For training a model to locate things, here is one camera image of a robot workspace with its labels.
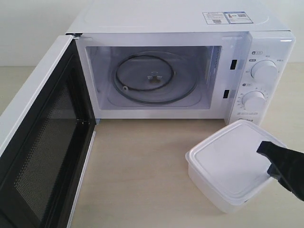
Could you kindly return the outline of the glass turntable plate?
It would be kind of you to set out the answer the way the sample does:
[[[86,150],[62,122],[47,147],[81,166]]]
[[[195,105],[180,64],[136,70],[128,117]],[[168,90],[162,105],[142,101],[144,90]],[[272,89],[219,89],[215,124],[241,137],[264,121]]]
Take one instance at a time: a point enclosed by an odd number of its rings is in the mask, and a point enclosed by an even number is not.
[[[113,69],[112,83],[125,98],[143,105],[167,105],[190,95],[196,69],[175,53],[145,51],[127,56]]]

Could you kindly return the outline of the white lidded plastic container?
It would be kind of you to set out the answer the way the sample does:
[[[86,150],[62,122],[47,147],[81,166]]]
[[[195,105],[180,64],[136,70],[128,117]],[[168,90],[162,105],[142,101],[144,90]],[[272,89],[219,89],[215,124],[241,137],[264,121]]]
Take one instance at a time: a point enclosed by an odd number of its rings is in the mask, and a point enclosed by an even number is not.
[[[188,175],[219,210],[236,212],[272,181],[269,159],[257,153],[263,141],[286,147],[256,124],[237,120],[185,154]]]

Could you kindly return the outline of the lower white timer knob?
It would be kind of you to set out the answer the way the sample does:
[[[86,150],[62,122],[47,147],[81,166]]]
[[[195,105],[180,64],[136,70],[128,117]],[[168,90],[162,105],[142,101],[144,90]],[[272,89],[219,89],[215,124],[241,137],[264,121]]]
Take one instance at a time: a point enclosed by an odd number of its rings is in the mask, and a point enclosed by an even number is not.
[[[266,103],[263,93],[259,91],[252,91],[245,94],[242,98],[242,104],[248,111],[260,111],[264,108]]]

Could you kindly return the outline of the warning label sticker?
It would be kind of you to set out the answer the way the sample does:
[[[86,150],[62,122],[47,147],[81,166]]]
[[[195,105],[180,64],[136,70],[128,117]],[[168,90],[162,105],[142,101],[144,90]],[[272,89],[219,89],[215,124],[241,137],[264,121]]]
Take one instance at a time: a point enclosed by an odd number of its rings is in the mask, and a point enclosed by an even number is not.
[[[203,12],[205,21],[209,25],[215,24],[251,24],[253,21],[244,11]]]

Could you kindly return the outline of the upper white control knob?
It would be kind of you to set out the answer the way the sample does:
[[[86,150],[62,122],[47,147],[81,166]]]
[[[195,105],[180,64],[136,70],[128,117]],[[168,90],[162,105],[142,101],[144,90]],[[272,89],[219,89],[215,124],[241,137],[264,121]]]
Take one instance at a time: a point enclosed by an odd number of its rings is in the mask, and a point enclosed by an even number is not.
[[[251,76],[256,81],[273,80],[276,78],[277,74],[277,67],[271,60],[260,61],[251,69]]]

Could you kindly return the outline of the white Midea microwave oven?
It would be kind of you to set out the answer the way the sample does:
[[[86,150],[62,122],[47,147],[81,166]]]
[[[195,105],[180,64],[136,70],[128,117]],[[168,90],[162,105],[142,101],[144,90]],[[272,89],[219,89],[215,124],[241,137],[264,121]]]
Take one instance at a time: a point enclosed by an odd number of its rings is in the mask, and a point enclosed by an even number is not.
[[[206,23],[203,12],[244,11],[251,24]],[[81,10],[66,32],[76,37],[95,118],[222,119],[261,124],[295,37],[257,0],[95,0]],[[198,84],[185,98],[165,105],[143,105],[122,96],[112,83],[115,66],[129,55],[164,51],[185,57]],[[256,81],[252,67],[271,60],[273,80]],[[266,103],[248,111],[245,94],[259,91]]]

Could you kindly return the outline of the white microwave door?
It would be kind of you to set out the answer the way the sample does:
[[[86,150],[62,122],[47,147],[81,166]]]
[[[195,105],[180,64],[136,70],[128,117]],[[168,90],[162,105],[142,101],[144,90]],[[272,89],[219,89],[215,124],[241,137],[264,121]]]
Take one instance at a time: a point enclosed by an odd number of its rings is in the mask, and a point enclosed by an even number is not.
[[[70,227],[95,124],[76,37],[59,36],[0,117],[1,227]]]

